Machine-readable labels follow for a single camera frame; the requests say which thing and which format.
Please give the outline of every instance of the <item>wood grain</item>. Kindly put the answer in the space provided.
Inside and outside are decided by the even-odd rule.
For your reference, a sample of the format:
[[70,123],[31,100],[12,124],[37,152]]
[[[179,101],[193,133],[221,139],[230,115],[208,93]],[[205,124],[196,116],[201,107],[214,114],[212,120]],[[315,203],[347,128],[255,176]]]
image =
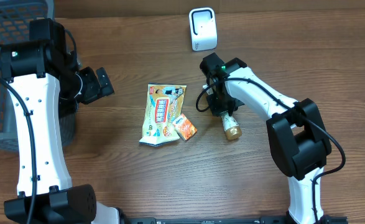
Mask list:
[[[105,67],[116,90],[80,106],[75,140],[64,149],[74,185],[90,183],[98,200],[130,217],[287,211],[287,179],[270,156],[265,123],[240,108],[243,136],[228,142],[219,118],[195,110],[205,81],[198,66],[212,51],[192,52],[186,16],[59,21],[84,65]],[[322,207],[365,223],[365,9],[220,14],[217,26],[214,51],[223,60],[238,57],[280,92],[318,104],[347,155],[341,172],[322,178]],[[148,82],[188,86],[182,111],[198,128],[191,140],[138,144]],[[339,163],[334,149],[326,169]],[[0,151],[0,223],[9,223],[2,203],[16,196],[18,165],[17,154]]]
[[54,0],[61,18],[185,15],[198,7],[215,13],[365,9],[365,0]]

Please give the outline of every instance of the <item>food package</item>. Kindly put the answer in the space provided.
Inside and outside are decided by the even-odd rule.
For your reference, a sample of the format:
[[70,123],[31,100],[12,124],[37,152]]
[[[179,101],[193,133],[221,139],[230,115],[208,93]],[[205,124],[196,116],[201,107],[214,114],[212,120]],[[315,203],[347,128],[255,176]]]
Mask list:
[[190,139],[197,132],[192,122],[184,114],[181,114],[172,124],[183,140]]
[[181,114],[186,85],[148,84],[140,143],[159,146],[180,138],[172,122]]

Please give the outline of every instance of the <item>bottle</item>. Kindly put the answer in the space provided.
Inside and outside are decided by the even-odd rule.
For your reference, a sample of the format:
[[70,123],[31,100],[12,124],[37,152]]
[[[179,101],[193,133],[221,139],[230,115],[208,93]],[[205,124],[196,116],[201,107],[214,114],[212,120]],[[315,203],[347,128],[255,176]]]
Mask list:
[[242,136],[242,130],[239,127],[238,122],[227,113],[222,115],[222,123],[224,124],[224,131],[228,140],[237,139]]

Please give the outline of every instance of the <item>wooden table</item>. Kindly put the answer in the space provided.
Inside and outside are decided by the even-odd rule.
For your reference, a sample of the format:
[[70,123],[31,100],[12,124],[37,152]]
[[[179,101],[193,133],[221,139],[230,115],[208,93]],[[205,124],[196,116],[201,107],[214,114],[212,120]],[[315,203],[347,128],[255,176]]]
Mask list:
[[[322,178],[322,207],[365,223],[365,10],[216,19],[214,51],[224,61],[238,57],[281,93],[317,103],[347,155],[341,172]],[[90,183],[98,200],[130,217],[246,218],[287,211],[287,179],[270,156],[265,122],[241,107],[235,117],[243,136],[228,142],[220,118],[196,111],[205,82],[199,64],[212,51],[192,52],[187,16],[59,21],[75,36],[84,65],[105,67],[116,91],[80,106],[75,140],[64,149],[74,185]],[[138,144],[149,82],[188,86],[182,111],[198,128],[194,138],[158,148]],[[326,169],[340,160],[334,147]],[[8,223],[2,203],[16,197],[18,166],[17,154],[0,151],[0,223]]]

